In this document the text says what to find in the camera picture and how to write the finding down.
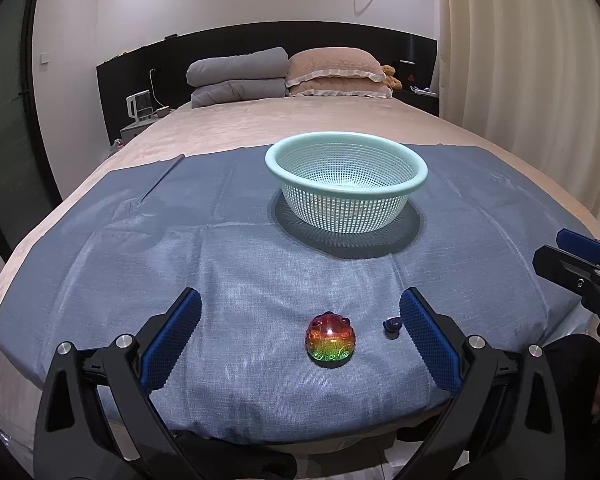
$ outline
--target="folded blanket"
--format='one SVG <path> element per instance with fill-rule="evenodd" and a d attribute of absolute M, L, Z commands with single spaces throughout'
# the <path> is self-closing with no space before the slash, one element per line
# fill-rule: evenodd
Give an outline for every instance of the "folded blanket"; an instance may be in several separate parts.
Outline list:
<path fill-rule="evenodd" d="M 191 108 L 266 99 L 267 97 L 284 97 L 285 93 L 284 78 L 224 81 L 197 88 L 191 94 Z"/>
<path fill-rule="evenodd" d="M 286 77 L 289 57 L 281 46 L 244 56 L 200 59 L 187 70 L 187 83 L 206 86 L 233 79 Z"/>

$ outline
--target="metal screw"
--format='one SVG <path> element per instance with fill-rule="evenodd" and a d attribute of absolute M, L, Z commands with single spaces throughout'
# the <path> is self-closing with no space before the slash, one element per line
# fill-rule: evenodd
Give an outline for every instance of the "metal screw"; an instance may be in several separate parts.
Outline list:
<path fill-rule="evenodd" d="M 529 347 L 529 353 L 533 357 L 540 357 L 542 355 L 542 349 L 538 345 L 531 345 Z"/>
<path fill-rule="evenodd" d="M 58 353 L 60 355 L 66 355 L 71 351 L 71 343 L 65 341 L 64 343 L 60 343 L 58 345 Z"/>
<path fill-rule="evenodd" d="M 484 348 L 484 346 L 486 345 L 486 342 L 479 335 L 472 335 L 469 338 L 469 345 L 472 348 L 479 350 L 480 348 Z"/>
<path fill-rule="evenodd" d="M 127 348 L 134 341 L 133 337 L 129 334 L 123 334 L 118 339 L 116 339 L 116 346 L 118 348 Z"/>

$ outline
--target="black headboard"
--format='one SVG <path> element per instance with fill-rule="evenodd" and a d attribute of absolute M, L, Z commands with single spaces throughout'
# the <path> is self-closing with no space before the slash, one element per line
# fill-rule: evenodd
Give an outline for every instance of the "black headboard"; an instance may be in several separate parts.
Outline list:
<path fill-rule="evenodd" d="M 186 72 L 199 59 L 236 56 L 282 46 L 289 56 L 308 48 L 352 46 L 370 52 L 381 64 L 390 64 L 397 77 L 410 85 L 428 86 L 436 60 L 436 41 L 387 28 L 354 23 L 263 22 L 202 30 L 144 46 L 101 64 L 98 68 L 100 101 L 109 139 L 131 123 L 126 97 L 150 90 L 154 73 L 156 97 L 172 108 L 190 100 L 193 88 Z M 401 63 L 411 61 L 414 64 Z"/>

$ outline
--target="pink pillow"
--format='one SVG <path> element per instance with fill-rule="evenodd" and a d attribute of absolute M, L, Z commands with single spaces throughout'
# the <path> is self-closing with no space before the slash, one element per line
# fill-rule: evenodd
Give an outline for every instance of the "pink pillow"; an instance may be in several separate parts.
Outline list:
<path fill-rule="evenodd" d="M 348 46 L 311 48 L 291 56 L 286 74 L 287 88 L 317 77 L 369 78 L 380 83 L 384 80 L 384 72 L 371 54 Z"/>
<path fill-rule="evenodd" d="M 319 77 L 303 81 L 289 89 L 289 95 L 391 97 L 391 89 L 384 83 L 376 83 L 369 78 Z"/>

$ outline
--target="blue cloth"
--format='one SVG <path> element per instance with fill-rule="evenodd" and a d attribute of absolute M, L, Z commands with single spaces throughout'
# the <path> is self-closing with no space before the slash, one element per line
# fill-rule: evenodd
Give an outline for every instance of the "blue cloth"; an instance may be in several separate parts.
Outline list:
<path fill-rule="evenodd" d="M 587 319 L 531 261 L 561 228 L 589 232 L 491 153 L 413 146 L 429 165 L 426 184 L 393 224 L 347 237 L 297 220 L 266 149 L 107 174 L 14 277 L 0 308 L 2 351 L 42 386 L 58 343 L 106 346 L 192 286 L 202 320 L 152 393 L 168 427 L 299 442 L 359 433 L 445 399 L 404 330 L 384 336 L 408 286 L 496 348 L 520 350 Z M 308 323 L 326 310 L 349 317 L 357 336 L 335 369 L 304 350 Z"/>

